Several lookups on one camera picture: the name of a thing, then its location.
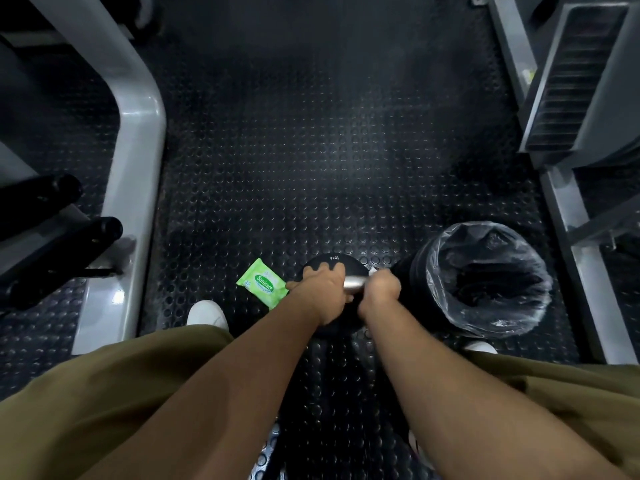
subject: forearm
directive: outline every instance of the forearm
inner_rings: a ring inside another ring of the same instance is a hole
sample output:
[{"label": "forearm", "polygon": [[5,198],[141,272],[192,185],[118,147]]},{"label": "forearm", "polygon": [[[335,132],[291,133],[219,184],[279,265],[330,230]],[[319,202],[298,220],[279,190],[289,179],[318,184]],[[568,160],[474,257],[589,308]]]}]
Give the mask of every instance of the forearm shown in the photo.
[{"label": "forearm", "polygon": [[432,338],[398,302],[375,307],[366,322],[444,478],[624,478],[562,421]]},{"label": "forearm", "polygon": [[284,298],[83,480],[245,479],[317,325],[304,302]]}]

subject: olive green pants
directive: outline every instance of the olive green pants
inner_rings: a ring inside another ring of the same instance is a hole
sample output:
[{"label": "olive green pants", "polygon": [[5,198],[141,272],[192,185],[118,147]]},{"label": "olive green pants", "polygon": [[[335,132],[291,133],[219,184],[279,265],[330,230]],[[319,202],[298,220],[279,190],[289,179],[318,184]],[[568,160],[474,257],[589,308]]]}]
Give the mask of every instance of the olive green pants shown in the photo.
[{"label": "olive green pants", "polygon": [[[76,479],[231,340],[208,325],[163,330],[103,347],[34,379],[0,403],[3,478]],[[470,359],[640,478],[640,367],[569,367],[484,353]]]}]

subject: clear plastic bag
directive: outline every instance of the clear plastic bag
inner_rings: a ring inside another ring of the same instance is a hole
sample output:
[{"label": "clear plastic bag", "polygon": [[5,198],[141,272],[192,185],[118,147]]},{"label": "clear plastic bag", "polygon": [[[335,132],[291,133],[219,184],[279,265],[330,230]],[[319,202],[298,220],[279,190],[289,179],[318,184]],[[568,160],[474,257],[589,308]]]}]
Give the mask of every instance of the clear plastic bag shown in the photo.
[{"label": "clear plastic bag", "polygon": [[552,279],[520,234],[494,222],[464,222],[429,244],[427,282],[453,325],[487,339],[531,331],[542,320]]}]

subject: green wet wipes package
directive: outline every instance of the green wet wipes package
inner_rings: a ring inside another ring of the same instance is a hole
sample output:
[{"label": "green wet wipes package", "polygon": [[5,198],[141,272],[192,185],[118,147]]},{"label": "green wet wipes package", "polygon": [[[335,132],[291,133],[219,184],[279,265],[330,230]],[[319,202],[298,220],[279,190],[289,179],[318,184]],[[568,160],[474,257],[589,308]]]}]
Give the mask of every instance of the green wet wipes package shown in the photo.
[{"label": "green wet wipes package", "polygon": [[236,282],[256,295],[270,310],[289,292],[285,282],[258,258]]}]

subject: black rubber mat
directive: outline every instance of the black rubber mat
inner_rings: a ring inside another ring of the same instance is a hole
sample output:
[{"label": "black rubber mat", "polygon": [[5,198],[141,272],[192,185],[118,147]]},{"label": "black rubber mat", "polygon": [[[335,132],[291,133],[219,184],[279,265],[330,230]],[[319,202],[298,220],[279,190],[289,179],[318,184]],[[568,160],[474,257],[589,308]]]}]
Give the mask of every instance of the black rubber mat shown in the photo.
[{"label": "black rubber mat", "polygon": [[[140,333],[197,300],[238,335],[267,309],[236,280],[284,279],[320,253],[390,266],[444,227],[519,231],[554,273],[538,178],[492,23],[468,0],[161,0],[139,51],[168,126]],[[453,346],[455,337],[442,335]],[[503,353],[578,362],[557,283],[537,329]],[[428,477],[365,331],[312,340],[273,453],[290,478]]]},{"label": "black rubber mat", "polygon": [[[589,217],[640,193],[640,162],[610,168],[579,168],[575,176]],[[640,230],[600,247],[631,342],[640,357]]]},{"label": "black rubber mat", "polygon": [[[99,216],[120,122],[109,88],[69,48],[0,47],[0,60],[0,141],[41,175],[78,177],[78,207]],[[83,293],[84,280],[73,280],[0,319],[0,399],[70,357]]]}]

